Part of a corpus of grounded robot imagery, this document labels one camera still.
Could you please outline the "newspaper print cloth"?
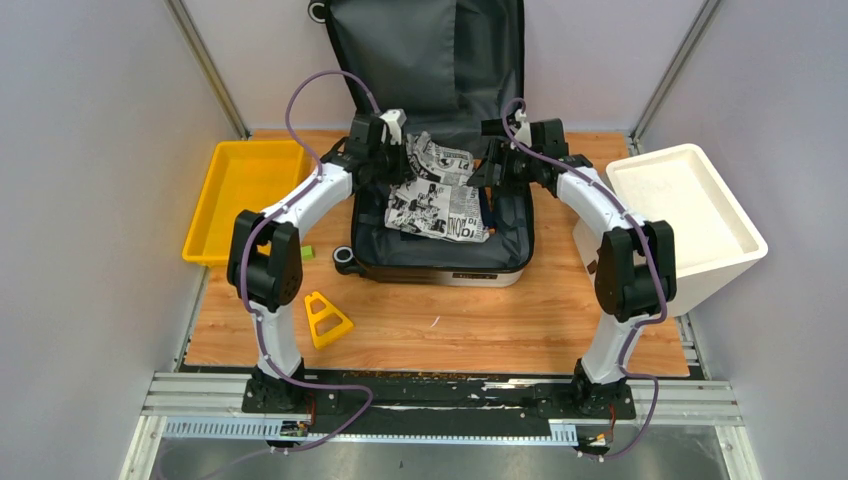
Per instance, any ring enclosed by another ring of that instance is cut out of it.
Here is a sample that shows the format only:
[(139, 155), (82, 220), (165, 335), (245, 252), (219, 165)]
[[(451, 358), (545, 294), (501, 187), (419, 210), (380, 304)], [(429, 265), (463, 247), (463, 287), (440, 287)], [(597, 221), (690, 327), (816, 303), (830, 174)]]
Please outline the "newspaper print cloth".
[(406, 136), (414, 178), (390, 189), (385, 226), (421, 237), (455, 243), (483, 243), (480, 190), (468, 185), (475, 159), (471, 152), (441, 146), (422, 132)]

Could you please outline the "space astronaut hardshell suitcase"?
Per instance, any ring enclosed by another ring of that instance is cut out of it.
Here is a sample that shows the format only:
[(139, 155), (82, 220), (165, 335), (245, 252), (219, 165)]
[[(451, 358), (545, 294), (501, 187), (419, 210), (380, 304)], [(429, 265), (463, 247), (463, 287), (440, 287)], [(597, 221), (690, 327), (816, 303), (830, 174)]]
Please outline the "space astronaut hardshell suitcase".
[[(524, 92), (525, 8), (520, 1), (312, 1), (358, 112), (399, 108), (408, 133), (481, 157), (482, 130)], [(534, 252), (530, 191), (495, 188), (495, 231), (482, 243), (427, 239), (388, 228), (385, 183), (353, 199), (350, 243), (357, 272), (378, 282), (501, 288)]]

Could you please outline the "white drawer storage box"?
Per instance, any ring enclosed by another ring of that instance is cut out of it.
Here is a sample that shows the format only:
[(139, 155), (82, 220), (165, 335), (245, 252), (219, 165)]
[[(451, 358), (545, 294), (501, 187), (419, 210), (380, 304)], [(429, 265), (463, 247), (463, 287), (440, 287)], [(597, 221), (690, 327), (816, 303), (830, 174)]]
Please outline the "white drawer storage box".
[(679, 317), (745, 272), (768, 245), (701, 147), (687, 143), (610, 163), (606, 175), (583, 167), (558, 182), (579, 216), (573, 230), (585, 266), (596, 262), (602, 231), (628, 227), (600, 187), (639, 222), (665, 221), (674, 233)]

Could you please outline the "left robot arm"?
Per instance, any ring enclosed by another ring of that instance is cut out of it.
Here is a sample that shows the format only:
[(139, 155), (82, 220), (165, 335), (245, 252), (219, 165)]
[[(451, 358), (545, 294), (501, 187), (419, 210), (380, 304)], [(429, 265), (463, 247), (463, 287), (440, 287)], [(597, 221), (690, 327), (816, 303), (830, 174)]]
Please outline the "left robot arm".
[(283, 413), (298, 411), (315, 383), (296, 378), (292, 303), (303, 282), (301, 238), (340, 202), (371, 182), (412, 178), (401, 109), (358, 115), (348, 136), (320, 157), (304, 181), (275, 204), (236, 218), (228, 281), (249, 312), (259, 347), (257, 367), (270, 381), (268, 400)]

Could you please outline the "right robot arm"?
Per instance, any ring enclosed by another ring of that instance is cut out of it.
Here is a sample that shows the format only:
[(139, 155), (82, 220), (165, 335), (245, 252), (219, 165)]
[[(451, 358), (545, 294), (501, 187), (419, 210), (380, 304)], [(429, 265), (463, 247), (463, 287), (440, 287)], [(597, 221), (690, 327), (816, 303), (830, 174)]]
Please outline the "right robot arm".
[(559, 120), (528, 122), (516, 112), (482, 121), (481, 133), (492, 141), (468, 185), (537, 183), (570, 207), (597, 240), (587, 271), (602, 316), (575, 366), (570, 392), (577, 413), (596, 417), (623, 396), (627, 364), (644, 328), (668, 315), (677, 290), (673, 229), (627, 208), (585, 156), (570, 154)]

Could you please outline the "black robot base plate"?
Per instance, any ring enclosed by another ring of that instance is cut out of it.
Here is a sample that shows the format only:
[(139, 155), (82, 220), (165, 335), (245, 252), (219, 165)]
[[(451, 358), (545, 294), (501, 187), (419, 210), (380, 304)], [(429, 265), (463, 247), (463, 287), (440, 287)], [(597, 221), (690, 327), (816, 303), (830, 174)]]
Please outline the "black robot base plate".
[(599, 428), (636, 417), (629, 388), (588, 396), (568, 376), (533, 377), (511, 385), (503, 375), (300, 370), (296, 378), (317, 389), (287, 389), (253, 370), (241, 410), (303, 414), (315, 433), (346, 420), (348, 434), (535, 437), (552, 420), (585, 421)]

